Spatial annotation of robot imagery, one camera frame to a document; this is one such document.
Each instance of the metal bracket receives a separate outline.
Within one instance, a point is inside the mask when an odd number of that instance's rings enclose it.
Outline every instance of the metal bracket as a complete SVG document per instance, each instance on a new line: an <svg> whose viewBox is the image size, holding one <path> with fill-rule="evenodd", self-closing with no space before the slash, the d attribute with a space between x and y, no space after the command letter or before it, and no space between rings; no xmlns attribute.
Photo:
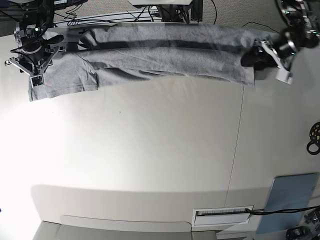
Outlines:
<svg viewBox="0 0 320 240"><path fill-rule="evenodd" d="M263 49L265 50L265 52L267 54L269 54L274 61L276 62L276 64L278 65L278 73L276 75L276 79L278 79L281 82L284 82L286 84L291 84L292 83L292 73L289 71L289 69L287 69L284 65L284 63L282 62L282 60L279 58L277 51L272 48L269 47L269 44L266 41L261 41L261 46L263 47Z"/></svg>
<svg viewBox="0 0 320 240"><path fill-rule="evenodd" d="M61 48L59 46L55 46L53 48L53 52L50 55L50 57L39 67L40 71L39 74L34 75L33 72L29 71L28 69L26 69L24 66L22 66L19 63L20 58L19 57L12 57L9 60L5 61L4 64L6 66L8 65L13 65L16 68L20 69L21 71L23 71L24 73L26 73L29 76L29 80L30 80L30 85L32 88L36 87L36 86L40 86L40 85L44 85L44 76L43 74L45 73L45 71L47 70L48 66L50 64L52 64L52 59L57 55L58 52L60 51L65 51L64 48Z"/></svg>

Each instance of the gray fabric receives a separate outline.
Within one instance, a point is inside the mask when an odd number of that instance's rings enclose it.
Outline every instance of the gray fabric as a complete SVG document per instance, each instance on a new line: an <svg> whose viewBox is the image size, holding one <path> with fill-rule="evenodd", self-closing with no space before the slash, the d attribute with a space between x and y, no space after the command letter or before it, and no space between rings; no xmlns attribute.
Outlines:
<svg viewBox="0 0 320 240"><path fill-rule="evenodd" d="M67 41L68 36L74 41L72 31L79 29L67 32ZM30 101L168 75L253 85L253 68L242 67L240 59L255 40L270 34L204 24L91 27L79 37L77 51L53 59L44 85L29 88Z"/></svg>

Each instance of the light blue panel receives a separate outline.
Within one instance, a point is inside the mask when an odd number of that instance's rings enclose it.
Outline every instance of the light blue panel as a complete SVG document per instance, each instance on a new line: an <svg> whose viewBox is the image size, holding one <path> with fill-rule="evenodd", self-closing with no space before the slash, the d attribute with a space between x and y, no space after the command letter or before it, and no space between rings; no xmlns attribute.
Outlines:
<svg viewBox="0 0 320 240"><path fill-rule="evenodd" d="M276 177L264 211L306 208L317 179L318 173ZM276 213L263 216L256 233L266 234L294 228L300 222L303 213Z"/></svg>

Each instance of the black cable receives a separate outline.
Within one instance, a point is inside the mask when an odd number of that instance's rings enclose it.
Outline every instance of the black cable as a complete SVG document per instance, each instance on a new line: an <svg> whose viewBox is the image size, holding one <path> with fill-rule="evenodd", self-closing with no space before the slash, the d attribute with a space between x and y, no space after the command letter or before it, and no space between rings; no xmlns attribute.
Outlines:
<svg viewBox="0 0 320 240"><path fill-rule="evenodd" d="M29 59L30 62L31 62L31 64L33 65L34 73L35 73L35 74L38 74L38 69L37 69L37 67L36 67L35 62L34 62L27 54L25 54L25 53L23 53L23 52L20 52L20 51L12 51L11 53L20 54L20 55L23 55L25 58Z"/></svg>
<svg viewBox="0 0 320 240"><path fill-rule="evenodd" d="M149 20L149 16L143 16L143 17L139 17L139 21L140 22L150 22L150 20ZM113 19L112 21L118 21L118 20L131 20L132 18L117 18L117 19ZM60 21L60 22L57 22L57 25L59 25L59 24L63 24L63 23L68 23L68 21ZM76 25L82 25L82 24L93 24L93 23L101 23L101 21L100 20L95 20L94 18L89 18L87 21L85 21L85 22L83 22L83 23L80 23L80 21L79 22L76 22L77 24Z"/></svg>
<svg viewBox="0 0 320 240"><path fill-rule="evenodd" d="M13 16L11 16L11 15L9 15L8 13L6 13L6 12L4 12L4 11L2 11L2 10L0 10L0 13L3 13L4 15L7 15L9 18L15 20L16 22L20 22L19 19L15 18L15 17L13 17Z"/></svg>
<svg viewBox="0 0 320 240"><path fill-rule="evenodd" d="M147 8L147 7L145 6L144 9L142 10L142 12L140 12L140 14L138 15L137 19L139 19L140 16L145 12L146 8Z"/></svg>
<svg viewBox="0 0 320 240"><path fill-rule="evenodd" d="M81 8L82 5L83 5L83 4L77 5L77 6L75 6L74 8L66 11L66 12L65 12L65 14L67 14L66 17L67 17L67 18L76 19L76 18L77 18L76 11L77 11L79 8ZM69 22L67 23L67 26L71 26L71 25L73 25L73 24L75 25L76 22L75 22L75 21L69 21Z"/></svg>
<svg viewBox="0 0 320 240"><path fill-rule="evenodd" d="M154 20L154 18L153 18L152 15L151 15L150 7L151 7L151 6L148 7L148 13L149 13L149 15L150 15L150 17L151 17L152 22L154 22L155 20Z"/></svg>
<svg viewBox="0 0 320 240"><path fill-rule="evenodd" d="M217 11L217 7L216 7L216 4L215 4L214 0L211 0L211 2L213 3L214 9L215 9L215 19L214 19L214 23L213 24L216 24L218 11Z"/></svg>
<svg viewBox="0 0 320 240"><path fill-rule="evenodd" d="M134 17L138 22L139 22L139 18L137 18L135 15L133 15L131 12L126 11L128 14L130 14L132 17Z"/></svg>
<svg viewBox="0 0 320 240"><path fill-rule="evenodd" d="M103 23L114 23L113 21L110 21L110 20L103 20L103 19L96 19L96 18L94 18L94 19L92 19L92 18L73 19L73 18L71 18L71 17L66 17L66 16L63 16L63 15L61 15L61 14L59 14L59 13L56 13L56 12L55 12L54 14L55 14L55 15L58 15L58 16L60 16L60 17L66 18L66 19L74 20L74 21L76 21L76 22L98 21L98 22L103 22Z"/></svg>
<svg viewBox="0 0 320 240"><path fill-rule="evenodd" d="M320 208L320 205L304 207L304 208L281 209L277 211L251 211L250 209L246 208L245 211L247 213L250 213L251 215L265 216L265 215L271 215L271 214L295 214L295 213L300 213L300 212L304 212L312 209L318 209L318 208Z"/></svg>
<svg viewBox="0 0 320 240"><path fill-rule="evenodd" d="M258 24L258 25L261 25L261 26L264 26L264 27L267 27L269 29L271 29L272 31L276 32L276 33L279 33L278 31L274 30L273 28L269 27L268 25L264 25L264 24L261 24L261 23L257 23L257 22L254 22L254 21L250 21L250 22L247 22L245 25L242 26L242 28L248 24Z"/></svg>

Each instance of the white table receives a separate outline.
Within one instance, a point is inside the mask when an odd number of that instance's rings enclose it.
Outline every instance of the white table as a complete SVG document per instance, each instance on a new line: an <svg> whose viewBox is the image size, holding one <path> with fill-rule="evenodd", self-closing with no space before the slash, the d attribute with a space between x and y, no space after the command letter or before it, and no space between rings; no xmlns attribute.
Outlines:
<svg viewBox="0 0 320 240"><path fill-rule="evenodd" d="M0 38L0 63L14 47ZM255 87L175 77L31 103L27 76L1 64L0 239L32 239L62 214L190 222L195 208L263 208L274 177L320 170L306 151L320 121L320 50L306 52L292 85L274 73ZM70 207L63 191L39 197L36 185L96 190L108 202L71 195ZM226 238L258 223L216 229Z"/></svg>

